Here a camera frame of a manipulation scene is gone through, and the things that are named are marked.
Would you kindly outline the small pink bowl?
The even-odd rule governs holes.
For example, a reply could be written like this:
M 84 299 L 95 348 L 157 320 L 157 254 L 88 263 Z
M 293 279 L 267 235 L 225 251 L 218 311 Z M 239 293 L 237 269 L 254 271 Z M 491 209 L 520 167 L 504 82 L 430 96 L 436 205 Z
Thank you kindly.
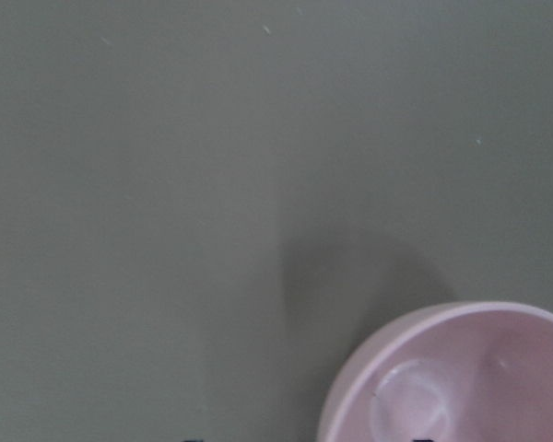
M 328 392 L 321 441 L 553 441 L 553 313 L 422 308 L 369 336 Z

